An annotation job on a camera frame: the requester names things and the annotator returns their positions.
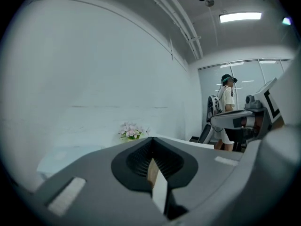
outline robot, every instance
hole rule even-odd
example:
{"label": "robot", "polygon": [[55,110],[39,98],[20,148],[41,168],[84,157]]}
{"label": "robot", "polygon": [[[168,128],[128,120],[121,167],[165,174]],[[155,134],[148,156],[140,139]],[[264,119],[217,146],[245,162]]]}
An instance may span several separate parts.
{"label": "robot", "polygon": [[[256,223],[279,202],[301,164],[300,63],[299,52],[282,77],[246,97],[244,110],[208,116],[230,140],[247,141],[245,153],[149,137],[87,154],[33,194],[14,188],[47,225]],[[285,126],[273,130],[280,117]],[[167,181],[163,213],[146,179],[152,158]]]}

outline rectangular fluorescent light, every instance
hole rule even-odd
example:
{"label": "rectangular fluorescent light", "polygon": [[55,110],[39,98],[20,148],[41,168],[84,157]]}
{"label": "rectangular fluorescent light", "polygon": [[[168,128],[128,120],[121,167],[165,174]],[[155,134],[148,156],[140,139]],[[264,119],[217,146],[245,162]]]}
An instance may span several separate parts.
{"label": "rectangular fluorescent light", "polygon": [[221,23],[247,19],[261,19],[261,13],[231,13],[220,15]]}
{"label": "rectangular fluorescent light", "polygon": [[221,65],[221,68],[224,68],[224,67],[229,67],[229,66],[236,66],[236,65],[243,65],[244,62],[239,62],[239,63],[231,63],[229,65]]}
{"label": "rectangular fluorescent light", "polygon": [[288,17],[285,17],[283,19],[282,23],[285,24],[285,25],[291,25],[292,24],[291,20]]}
{"label": "rectangular fluorescent light", "polygon": [[261,64],[274,64],[276,62],[277,62],[277,60],[261,60],[261,61],[259,61],[259,63],[261,63]]}

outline person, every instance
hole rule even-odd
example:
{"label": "person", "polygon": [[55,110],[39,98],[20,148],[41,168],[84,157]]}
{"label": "person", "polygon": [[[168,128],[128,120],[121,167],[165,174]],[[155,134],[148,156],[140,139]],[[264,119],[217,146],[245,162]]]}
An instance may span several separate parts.
{"label": "person", "polygon": [[[220,106],[222,112],[229,112],[233,111],[235,106],[234,99],[233,99],[233,85],[235,79],[229,75],[225,74],[222,76],[222,86],[217,94],[220,100]],[[214,145],[216,150],[220,150],[222,148],[222,144],[225,144],[225,151],[232,151],[233,150],[233,141],[230,141],[227,133],[224,128],[214,128],[214,137],[218,139],[218,142]]]}

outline white pipe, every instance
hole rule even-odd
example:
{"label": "white pipe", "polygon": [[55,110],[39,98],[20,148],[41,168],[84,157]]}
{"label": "white pipe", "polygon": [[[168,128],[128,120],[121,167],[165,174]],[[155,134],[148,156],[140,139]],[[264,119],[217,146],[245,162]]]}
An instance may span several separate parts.
{"label": "white pipe", "polygon": [[[154,1],[170,16],[170,18],[173,20],[174,24],[180,29],[180,31],[183,34],[183,36],[185,37],[186,41],[189,40],[189,38],[188,38],[189,34],[188,34],[188,31],[187,31],[185,25],[183,24],[183,22],[181,21],[181,19],[179,18],[179,16],[177,14],[176,14],[176,16],[174,16],[172,14],[174,12],[174,10],[171,8],[171,6],[168,3],[166,3],[166,0],[154,0]],[[189,43],[189,47],[192,50],[192,53],[193,53],[195,59],[198,60],[199,57],[196,52],[196,48],[195,48],[194,44]]]}
{"label": "white pipe", "polygon": [[[184,17],[184,20],[187,23],[188,27],[190,28],[193,37],[197,38],[198,37],[197,32],[195,31],[195,29],[194,29],[194,27],[192,25],[191,20],[189,19],[187,13],[183,9],[183,7],[179,3],[179,1],[178,0],[171,0],[171,1],[175,4],[176,8],[180,11],[181,15]],[[201,58],[203,58],[204,57],[203,50],[202,50],[202,47],[201,47],[201,44],[200,44],[199,40],[197,40],[197,45],[198,45],[198,49],[199,49],[199,53],[201,55]]]}

